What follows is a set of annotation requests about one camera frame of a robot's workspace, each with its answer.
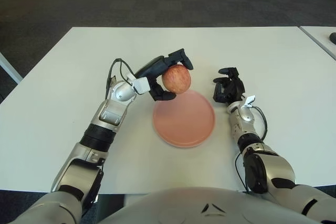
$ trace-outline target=red apple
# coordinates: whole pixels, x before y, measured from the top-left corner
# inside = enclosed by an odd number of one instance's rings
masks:
[[[162,75],[163,85],[175,94],[188,90],[191,78],[188,69],[183,65],[173,65]]]

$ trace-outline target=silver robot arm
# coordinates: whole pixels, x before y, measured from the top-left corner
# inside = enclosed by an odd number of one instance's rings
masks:
[[[115,76],[111,77],[116,62],[120,62],[122,81],[117,81]],[[173,52],[168,57],[156,57],[135,74],[126,62],[116,59],[107,79],[105,100],[57,174],[51,193],[43,196],[11,223],[78,224],[82,212],[90,209],[98,194],[103,178],[102,167],[129,105],[137,94],[148,91],[155,101],[174,99],[176,94],[163,90],[156,78],[178,62],[187,69],[193,69],[184,49]],[[127,79],[121,73],[122,63],[130,70]]]
[[[291,165],[256,133],[250,110],[255,96],[245,95],[237,69],[221,69],[219,73],[229,77],[214,80],[214,99],[229,104],[232,135],[243,157],[247,186],[261,198],[317,222],[335,223],[336,199],[311,186],[297,185]]]

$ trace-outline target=black cable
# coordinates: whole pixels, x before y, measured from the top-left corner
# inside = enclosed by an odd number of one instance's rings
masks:
[[[122,66],[122,64],[124,63],[124,64],[126,65],[126,67],[128,68],[128,70],[131,72],[131,74],[134,75],[134,73],[133,73],[131,67],[130,67],[130,66],[129,66],[123,59],[121,59],[121,58],[115,59],[115,60],[113,61],[112,65],[110,66],[109,74],[108,74],[108,76],[107,76],[105,99],[107,99],[107,96],[108,96],[108,94],[109,94],[109,89],[110,89],[110,85],[111,85],[111,81],[112,81],[112,77],[111,77],[112,69],[113,69],[114,64],[116,64],[117,62],[120,62],[120,69],[119,69],[119,70],[120,70],[121,78],[122,78],[125,82],[127,82],[130,86],[132,86],[132,84],[129,83],[129,82],[126,80],[126,78],[123,76],[122,71],[121,71],[121,66]]]
[[[264,134],[262,135],[261,137],[261,140],[264,141],[265,137],[266,137],[266,134],[267,134],[267,131],[268,131],[268,126],[267,126],[267,120],[266,120],[266,117],[264,115],[264,113],[262,112],[261,108],[257,107],[257,106],[252,106],[253,109],[257,110],[259,112],[259,114],[261,115],[262,117],[262,120],[264,121],[264,125],[265,125],[265,131],[264,131]]]
[[[121,78],[122,78],[125,82],[127,82],[129,86],[132,86],[132,84],[130,84],[130,83],[128,82],[128,80],[126,80],[125,77],[122,75],[122,71],[121,71],[121,66],[122,66],[122,64],[123,64],[123,60],[121,60],[121,62],[120,62],[120,69],[119,69]]]
[[[240,179],[241,183],[243,184],[245,190],[248,191],[247,186],[244,184],[243,179],[241,178],[241,176],[240,176],[240,174],[239,174],[239,171],[238,171],[238,168],[237,168],[237,160],[238,160],[238,158],[239,158],[240,155],[241,155],[241,153],[239,153],[239,154],[237,155],[236,160],[235,160],[236,172],[237,172],[237,174],[238,174],[238,176],[239,176],[239,179]]]

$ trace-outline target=plate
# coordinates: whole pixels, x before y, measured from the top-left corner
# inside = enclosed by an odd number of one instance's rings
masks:
[[[156,102],[153,125],[167,143],[176,147],[194,147],[211,135],[215,112],[204,96],[187,90],[174,100]]]

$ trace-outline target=floor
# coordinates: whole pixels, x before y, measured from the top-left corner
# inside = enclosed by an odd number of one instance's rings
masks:
[[[336,26],[335,3],[336,0],[0,0],[0,52],[24,77],[73,26]],[[15,86],[0,68],[0,102]],[[335,186],[323,190],[335,197]],[[39,194],[0,191],[0,224],[11,221],[38,197]],[[95,212],[94,208],[83,223],[93,223]]]

